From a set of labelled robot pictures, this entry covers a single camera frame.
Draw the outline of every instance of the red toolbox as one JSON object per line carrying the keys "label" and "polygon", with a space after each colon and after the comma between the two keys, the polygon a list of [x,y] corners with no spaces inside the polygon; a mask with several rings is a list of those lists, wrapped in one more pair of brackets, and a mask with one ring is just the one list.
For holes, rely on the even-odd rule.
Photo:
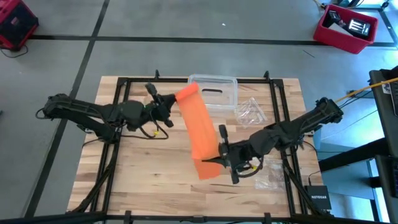
{"label": "red toolbox", "polygon": [[[368,22],[371,25],[368,39],[361,39],[358,37],[353,37],[350,35],[343,34],[341,32],[337,32],[335,30],[324,27],[323,21],[326,18],[326,14],[329,10],[336,11],[340,18],[348,23],[351,19],[359,19],[363,22]],[[325,9],[325,13],[320,19],[317,29],[313,35],[314,40],[322,42],[327,45],[331,45],[337,47],[341,50],[345,50],[351,52],[353,54],[360,53],[366,46],[369,44],[373,44],[374,38],[376,37],[377,25],[379,24],[378,19],[360,14],[358,12],[354,12],[349,9],[345,9],[335,5],[327,5]]]}
{"label": "red toolbox", "polygon": [[19,50],[39,25],[21,0],[0,0],[0,48]]}

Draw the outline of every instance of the orange towel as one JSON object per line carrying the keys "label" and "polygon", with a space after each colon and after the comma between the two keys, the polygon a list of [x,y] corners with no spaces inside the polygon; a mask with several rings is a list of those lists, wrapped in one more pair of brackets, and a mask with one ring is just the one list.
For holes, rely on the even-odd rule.
{"label": "orange towel", "polygon": [[202,162],[220,156],[218,139],[213,122],[201,98],[197,83],[192,83],[175,94],[178,106],[191,140],[192,159],[200,179],[209,179],[220,174],[222,165]]}

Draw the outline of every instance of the clear plastic container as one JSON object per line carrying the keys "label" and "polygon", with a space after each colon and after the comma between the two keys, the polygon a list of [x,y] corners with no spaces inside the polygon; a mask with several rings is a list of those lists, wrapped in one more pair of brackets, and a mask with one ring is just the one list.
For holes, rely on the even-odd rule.
{"label": "clear plastic container", "polygon": [[234,111],[238,104],[238,81],[221,75],[190,75],[188,84],[196,82],[206,107],[217,111]]}

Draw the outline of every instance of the clear plastic bag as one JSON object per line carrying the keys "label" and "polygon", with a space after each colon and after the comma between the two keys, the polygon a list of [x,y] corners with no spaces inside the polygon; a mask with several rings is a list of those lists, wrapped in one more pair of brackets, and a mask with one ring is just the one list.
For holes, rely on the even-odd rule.
{"label": "clear plastic bag", "polygon": [[262,112],[254,97],[250,97],[249,100],[237,105],[235,117],[244,128],[253,124],[265,124],[267,121],[264,112]]}
{"label": "clear plastic bag", "polygon": [[255,189],[284,190],[282,161],[264,159],[263,168],[255,175]]}

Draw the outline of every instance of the concrete floor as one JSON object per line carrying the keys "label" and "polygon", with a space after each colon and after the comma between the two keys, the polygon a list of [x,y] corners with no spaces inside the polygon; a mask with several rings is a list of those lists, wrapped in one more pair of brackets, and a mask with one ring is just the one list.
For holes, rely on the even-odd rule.
{"label": "concrete floor", "polygon": [[[104,0],[25,2],[39,17],[36,34],[90,36]],[[376,42],[392,42],[377,11],[359,12],[379,18]],[[398,30],[396,8],[390,7],[386,14]],[[110,0],[98,35],[313,40],[321,16],[311,0]],[[392,68],[398,62],[397,49],[387,47],[367,47],[353,55],[308,45],[96,41],[85,68],[81,62],[88,44],[85,40],[30,40],[28,54],[15,59],[0,55],[0,110],[4,111],[0,116],[0,219],[23,215],[58,124],[37,120],[34,113],[48,96],[69,93],[80,68],[84,77],[77,98],[85,101],[94,101],[103,75],[153,76],[159,69],[164,76],[261,77],[269,70],[272,78],[299,78],[310,109],[322,96],[336,99],[346,90],[366,86],[370,70]],[[345,107],[340,124],[322,129],[322,142],[356,147],[380,138],[377,113],[345,129],[375,109],[371,100]],[[372,132],[362,133],[362,128]],[[36,215],[65,212],[84,137],[73,123],[67,124]],[[329,179],[325,183],[333,184]]]}

